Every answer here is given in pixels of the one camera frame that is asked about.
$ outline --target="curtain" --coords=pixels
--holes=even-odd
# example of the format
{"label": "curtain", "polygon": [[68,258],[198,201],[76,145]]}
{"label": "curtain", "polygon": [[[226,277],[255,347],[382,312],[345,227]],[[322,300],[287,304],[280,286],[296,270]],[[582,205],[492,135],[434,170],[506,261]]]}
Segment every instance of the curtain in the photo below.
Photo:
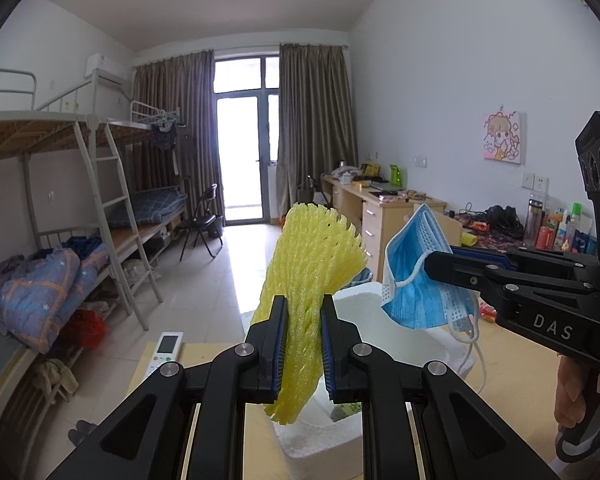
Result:
{"label": "curtain", "polygon": [[[218,126],[214,99],[216,65],[211,50],[173,57],[137,68],[134,98],[173,111],[180,109],[184,126],[178,128],[176,152],[180,171],[190,186],[190,206],[212,184],[218,184],[211,211],[223,214],[224,199],[218,152]],[[133,166],[136,189],[176,185],[173,154],[162,152],[149,141],[134,146]]]}
{"label": "curtain", "polygon": [[296,202],[307,175],[320,179],[339,160],[357,165],[349,77],[342,48],[280,46],[278,211]]}

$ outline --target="face mask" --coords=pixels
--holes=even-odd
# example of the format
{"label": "face mask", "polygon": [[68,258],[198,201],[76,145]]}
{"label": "face mask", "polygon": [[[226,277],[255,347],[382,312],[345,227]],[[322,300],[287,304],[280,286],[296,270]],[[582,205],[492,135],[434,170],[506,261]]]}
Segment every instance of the face mask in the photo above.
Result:
{"label": "face mask", "polygon": [[[382,309],[396,323],[408,328],[448,325],[457,341],[469,345],[462,367],[479,336],[478,299],[470,290],[427,276],[422,267],[434,251],[452,252],[433,212],[427,205],[421,205],[384,250]],[[484,359],[477,345],[476,351],[486,379]]]}

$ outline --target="chair leg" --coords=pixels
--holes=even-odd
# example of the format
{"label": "chair leg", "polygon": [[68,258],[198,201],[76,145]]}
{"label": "chair leg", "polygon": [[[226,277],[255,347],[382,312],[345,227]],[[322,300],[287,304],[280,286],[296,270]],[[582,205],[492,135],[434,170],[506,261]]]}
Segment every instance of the chair leg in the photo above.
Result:
{"label": "chair leg", "polygon": [[180,262],[182,261],[182,257],[184,256],[184,249],[187,248],[187,242],[189,241],[190,234],[191,234],[191,229],[187,229],[187,237],[184,239],[184,243],[182,245],[182,252],[180,253]]}
{"label": "chair leg", "polygon": [[212,258],[215,258],[216,256],[218,256],[218,254],[220,253],[220,251],[222,251],[222,248],[224,247],[224,244],[222,243],[222,237],[220,237],[220,248],[216,251],[216,254],[213,254],[211,252],[211,249],[209,248],[209,244],[206,243],[206,239],[205,239],[204,235],[202,235],[201,233],[199,233],[199,234],[201,235],[200,237],[202,238],[202,241],[205,244],[206,252],[209,253],[209,256],[211,256]]}

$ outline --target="yellow foam fruit net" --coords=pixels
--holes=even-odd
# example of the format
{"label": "yellow foam fruit net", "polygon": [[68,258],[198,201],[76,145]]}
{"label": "yellow foam fruit net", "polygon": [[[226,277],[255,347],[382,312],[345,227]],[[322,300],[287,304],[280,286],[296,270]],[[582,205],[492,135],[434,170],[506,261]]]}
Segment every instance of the yellow foam fruit net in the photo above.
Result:
{"label": "yellow foam fruit net", "polygon": [[273,297],[286,297],[288,329],[278,400],[265,412],[279,424],[296,420],[322,375],[320,308],[325,294],[347,285],[366,264],[362,239],[334,209],[296,204],[286,216],[251,323],[269,319]]}

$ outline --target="silver screw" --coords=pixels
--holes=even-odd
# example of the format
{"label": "silver screw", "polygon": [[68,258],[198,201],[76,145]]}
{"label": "silver screw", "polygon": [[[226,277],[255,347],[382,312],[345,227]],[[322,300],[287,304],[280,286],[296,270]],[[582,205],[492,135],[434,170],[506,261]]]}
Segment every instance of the silver screw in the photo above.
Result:
{"label": "silver screw", "polygon": [[360,357],[364,357],[365,355],[371,354],[372,348],[366,343],[358,343],[353,345],[353,353],[355,355],[359,355]]}
{"label": "silver screw", "polygon": [[446,365],[440,361],[432,361],[427,365],[427,370],[432,375],[444,375],[446,374]]}
{"label": "silver screw", "polygon": [[235,353],[237,353],[240,357],[245,357],[253,354],[255,348],[251,343],[240,343],[239,345],[235,346],[234,350]]}
{"label": "silver screw", "polygon": [[180,370],[178,364],[171,361],[170,363],[165,363],[160,367],[160,374],[164,375],[165,377],[171,377],[177,374],[178,370]]}

